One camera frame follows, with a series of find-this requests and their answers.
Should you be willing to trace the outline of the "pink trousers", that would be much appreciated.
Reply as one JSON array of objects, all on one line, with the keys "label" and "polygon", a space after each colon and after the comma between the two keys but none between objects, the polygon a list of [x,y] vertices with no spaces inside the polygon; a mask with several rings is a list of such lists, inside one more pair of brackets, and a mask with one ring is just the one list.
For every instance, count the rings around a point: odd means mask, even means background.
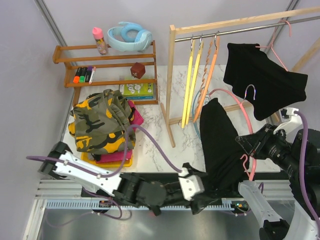
[{"label": "pink trousers", "polygon": [[[131,114],[129,116],[130,124],[140,126],[144,122],[144,118],[141,116],[141,114],[137,110],[137,108],[134,104],[134,101],[128,100],[127,102],[131,108]],[[118,151],[118,152],[114,152],[114,153],[98,155],[98,156],[95,156],[94,159],[98,165],[101,165],[101,164],[119,162],[123,159],[123,155],[124,155],[123,152]]]}]

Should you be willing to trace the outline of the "yellow hanger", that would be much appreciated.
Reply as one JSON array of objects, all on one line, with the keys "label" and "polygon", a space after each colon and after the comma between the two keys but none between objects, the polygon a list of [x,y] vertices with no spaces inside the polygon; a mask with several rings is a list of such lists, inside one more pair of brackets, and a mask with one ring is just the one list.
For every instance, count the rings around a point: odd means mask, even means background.
[{"label": "yellow hanger", "polygon": [[194,56],[194,39],[193,39],[193,36],[191,36],[190,55],[189,55],[188,68],[187,68],[186,88],[185,88],[185,94],[184,94],[184,103],[183,103],[183,111],[182,111],[182,119],[181,119],[182,129],[186,125],[187,106],[188,106],[189,93],[190,93],[191,71],[193,66],[193,56]]},{"label": "yellow hanger", "polygon": [[196,87],[196,82],[197,82],[198,71],[199,71],[200,60],[201,60],[201,56],[202,56],[202,52],[203,52],[203,47],[204,47],[204,43],[203,43],[203,38],[201,36],[200,40],[199,40],[199,47],[198,47],[197,56],[195,58],[193,74],[191,71],[189,98],[188,98],[188,102],[187,102],[185,125],[187,125],[189,123],[191,104],[192,104],[192,100],[193,100],[193,96],[194,96],[194,92],[195,92],[195,87]]}]

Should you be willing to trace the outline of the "orange hanger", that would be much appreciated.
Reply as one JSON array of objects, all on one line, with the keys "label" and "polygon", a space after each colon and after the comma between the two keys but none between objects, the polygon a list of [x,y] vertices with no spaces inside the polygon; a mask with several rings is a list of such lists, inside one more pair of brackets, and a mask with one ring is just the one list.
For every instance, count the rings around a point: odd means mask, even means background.
[{"label": "orange hanger", "polygon": [[[214,68],[215,68],[215,64],[217,61],[217,57],[218,57],[218,53],[219,53],[219,47],[220,47],[220,37],[218,36],[219,31],[217,31],[214,35],[214,37],[212,38],[210,44],[209,44],[209,49],[207,52],[207,57],[206,57],[206,61],[205,61],[205,67],[204,67],[204,72],[202,75],[202,82],[201,82],[201,86],[200,86],[200,91],[199,91],[199,96],[197,98],[197,106],[196,106],[196,110],[194,112],[194,117],[193,117],[193,123],[195,123],[198,119],[198,117],[200,116],[204,101],[205,101],[205,97],[206,94],[208,92],[209,89],[209,85],[212,79],[212,75],[214,72]],[[210,68],[208,70],[207,65],[209,63],[210,60],[210,55],[211,55],[211,51],[212,51],[212,47],[214,45],[214,53],[213,53],[213,57],[210,63]]]}]

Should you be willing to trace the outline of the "camouflage yellow trousers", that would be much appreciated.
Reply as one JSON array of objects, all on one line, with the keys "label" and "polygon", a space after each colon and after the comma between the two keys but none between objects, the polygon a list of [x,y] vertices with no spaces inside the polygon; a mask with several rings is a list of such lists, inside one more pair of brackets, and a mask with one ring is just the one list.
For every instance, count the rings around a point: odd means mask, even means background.
[{"label": "camouflage yellow trousers", "polygon": [[76,150],[106,155],[125,150],[125,132],[134,120],[134,109],[119,90],[105,89],[89,95],[70,111],[68,125]]}]

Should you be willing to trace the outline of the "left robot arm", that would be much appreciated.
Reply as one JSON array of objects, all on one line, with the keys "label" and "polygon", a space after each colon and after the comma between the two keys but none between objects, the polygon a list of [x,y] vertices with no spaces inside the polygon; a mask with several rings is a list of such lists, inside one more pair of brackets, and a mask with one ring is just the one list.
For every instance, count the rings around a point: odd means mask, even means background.
[{"label": "left robot arm", "polygon": [[147,207],[155,216],[167,206],[185,206],[196,215],[218,199],[205,189],[206,173],[184,163],[177,180],[162,183],[134,172],[108,171],[73,155],[69,146],[59,141],[47,157],[40,157],[39,172],[57,180],[69,179],[99,197],[106,195],[118,203],[135,208]]}]

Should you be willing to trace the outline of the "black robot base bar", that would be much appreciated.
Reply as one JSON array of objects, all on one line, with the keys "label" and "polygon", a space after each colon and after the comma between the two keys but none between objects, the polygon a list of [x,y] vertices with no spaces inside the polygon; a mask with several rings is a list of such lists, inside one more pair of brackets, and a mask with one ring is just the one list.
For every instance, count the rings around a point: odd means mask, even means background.
[{"label": "black robot base bar", "polygon": [[[200,194],[215,197],[215,202],[210,205],[220,205],[222,199],[239,199],[238,183],[232,183],[226,189],[215,189],[209,185],[208,176],[202,178],[204,192]],[[132,206],[135,208],[147,207],[150,210],[168,206],[184,206],[191,208],[191,201],[185,200],[179,178],[174,173],[122,173],[120,185],[111,190],[111,194],[99,189],[91,194],[83,188],[81,197],[108,197],[120,206]]]}]

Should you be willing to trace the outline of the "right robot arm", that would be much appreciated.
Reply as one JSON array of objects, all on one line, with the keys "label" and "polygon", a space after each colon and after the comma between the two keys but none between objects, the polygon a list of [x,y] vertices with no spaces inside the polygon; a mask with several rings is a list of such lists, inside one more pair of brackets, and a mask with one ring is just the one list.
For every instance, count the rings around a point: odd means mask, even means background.
[{"label": "right robot arm", "polygon": [[[270,159],[287,180],[266,183],[236,179],[229,184],[235,197],[243,196],[259,224],[261,240],[318,240],[320,228],[320,133],[308,129],[297,132],[292,143],[284,130],[266,124],[256,133],[238,136],[245,153],[260,160]],[[280,216],[271,201],[293,201],[290,222]]]}]

